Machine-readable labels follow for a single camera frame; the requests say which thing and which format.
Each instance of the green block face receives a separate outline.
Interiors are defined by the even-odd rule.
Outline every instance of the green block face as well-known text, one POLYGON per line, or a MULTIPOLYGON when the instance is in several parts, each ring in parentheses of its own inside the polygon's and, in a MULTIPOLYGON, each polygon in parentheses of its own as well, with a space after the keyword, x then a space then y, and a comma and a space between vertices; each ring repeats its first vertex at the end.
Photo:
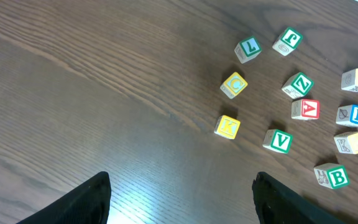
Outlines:
POLYGON ((347 176, 347 172, 344 166, 335 167, 327 170, 329 183, 333 189, 338 189, 349 185, 351 182, 347 176))
POLYGON ((292 49, 296 49, 303 39, 302 34, 298 33, 294 28, 288 27, 281 40, 292 49))
POLYGON ((270 147, 281 151, 285 154, 290 152, 290 147, 292 143, 292 135, 285 133, 280 130, 276 130, 273 135, 272 143, 270 144, 270 147))
POLYGON ((311 87, 313 87, 314 81, 308 78, 304 73, 299 75, 292 81, 291 86, 298 90, 302 95, 308 94, 311 87))
POLYGON ((247 57, 250 57, 262 51, 262 48, 260 47, 258 41, 254 36, 241 41, 240 45, 244 53, 246 53, 247 57))

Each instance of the black object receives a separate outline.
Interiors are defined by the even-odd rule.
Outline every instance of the black object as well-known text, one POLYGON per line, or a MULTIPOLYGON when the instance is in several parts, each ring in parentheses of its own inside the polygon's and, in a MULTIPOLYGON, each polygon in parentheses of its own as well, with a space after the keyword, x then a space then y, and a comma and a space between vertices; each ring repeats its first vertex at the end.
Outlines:
POLYGON ((100 172, 18 224, 106 224, 110 197, 109 174, 100 172))
POLYGON ((343 223, 265 172, 258 173, 252 184, 252 191, 256 213, 261 224, 343 223))

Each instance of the wood grain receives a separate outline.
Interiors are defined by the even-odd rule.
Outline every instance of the wood grain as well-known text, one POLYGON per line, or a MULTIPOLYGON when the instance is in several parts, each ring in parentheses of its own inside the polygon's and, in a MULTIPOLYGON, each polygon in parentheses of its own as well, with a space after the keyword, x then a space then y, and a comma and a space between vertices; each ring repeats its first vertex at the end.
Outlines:
POLYGON ((0 0, 0 223, 44 208, 95 173, 112 184, 115 223, 257 223, 250 186, 259 171, 346 222, 358 223, 358 155, 337 153, 344 71, 358 67, 352 0, 0 0), (304 35, 281 57, 287 27, 304 35), (263 52, 241 65, 238 41, 263 52), (231 72, 249 86, 234 100, 231 72), (321 118, 290 118, 280 90, 302 71, 321 118), (233 141, 213 134, 236 115, 233 141), (262 148, 269 127, 294 135, 291 152, 262 148), (313 167, 346 166, 350 186, 320 187, 313 167))

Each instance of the letter block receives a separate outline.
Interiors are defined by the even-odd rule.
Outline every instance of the letter block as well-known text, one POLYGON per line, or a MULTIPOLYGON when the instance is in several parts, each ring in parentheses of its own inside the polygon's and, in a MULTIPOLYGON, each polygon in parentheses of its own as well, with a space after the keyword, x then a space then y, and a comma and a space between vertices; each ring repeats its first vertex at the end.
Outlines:
POLYGON ((345 187, 351 183, 344 166, 327 163, 314 168, 318 184, 330 189, 345 187))
POLYGON ((234 72, 226 81, 221 85, 221 90, 230 98, 236 97, 242 90, 247 87, 248 83, 238 74, 234 72))
POLYGON ((342 74, 342 90, 358 92, 358 68, 342 74))
POLYGON ((303 36, 300 33, 294 28, 288 27, 273 44, 273 49, 280 54, 287 56, 298 47, 302 39, 303 36))
POLYGON ((298 100, 292 103, 291 118, 305 121, 318 119, 320 102, 318 100, 298 100))
POLYGON ((297 99, 306 96, 313 85, 314 81, 300 72, 288 79, 282 90, 291 98, 297 99))
POLYGON ((288 154, 292 143, 292 135, 277 129, 268 130, 263 147, 279 153, 288 154))
POLYGON ((252 36, 239 42, 234 49, 234 52, 241 63, 246 63, 256 58, 256 56, 262 52, 262 48, 256 38, 252 36))
POLYGON ((338 134, 334 140, 340 153, 358 154, 358 131, 338 134))
POLYGON ((228 139, 234 139, 240 128, 240 123, 234 118, 223 115, 218 119, 214 133, 228 139))
POLYGON ((349 105, 338 108, 336 123, 347 127, 358 128, 358 106, 349 105))

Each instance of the alphabet block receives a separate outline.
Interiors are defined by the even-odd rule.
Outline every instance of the alphabet block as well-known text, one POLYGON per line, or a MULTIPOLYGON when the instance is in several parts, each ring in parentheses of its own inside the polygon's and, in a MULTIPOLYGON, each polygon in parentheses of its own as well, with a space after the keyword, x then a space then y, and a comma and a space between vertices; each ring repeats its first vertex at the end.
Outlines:
POLYGON ((338 108, 336 123, 347 127, 358 128, 358 106, 349 105, 338 108))
POLYGON ((358 92, 358 68, 342 74, 342 90, 358 92))
POLYGON ((298 100, 292 103, 291 118, 305 121, 318 119, 320 102, 318 100, 298 100))
POLYGON ((297 99, 306 96, 313 85, 314 81, 300 72, 288 79, 282 90, 291 98, 297 99))
POLYGON ((273 49, 280 54, 287 56, 298 47, 302 39, 303 36, 299 32, 294 28, 288 27, 273 44, 273 49))
POLYGON ((292 135, 277 129, 268 130, 263 147, 279 153, 288 154, 292 143, 292 135))
POLYGON ((358 154, 358 131, 338 134, 334 140, 340 153, 358 154))
POLYGON ((256 58, 256 56, 262 52, 262 48, 256 38, 252 36, 239 42, 234 49, 234 52, 241 63, 246 63, 256 58))
POLYGON ((236 97, 242 90, 247 87, 248 83, 238 74, 234 72, 226 81, 221 85, 221 90, 230 98, 236 97))
POLYGON ((351 183, 344 166, 327 163, 314 168, 318 184, 330 189, 345 187, 351 183))
POLYGON ((214 133, 228 139, 234 139, 240 128, 240 123, 234 118, 223 115, 218 119, 214 133))

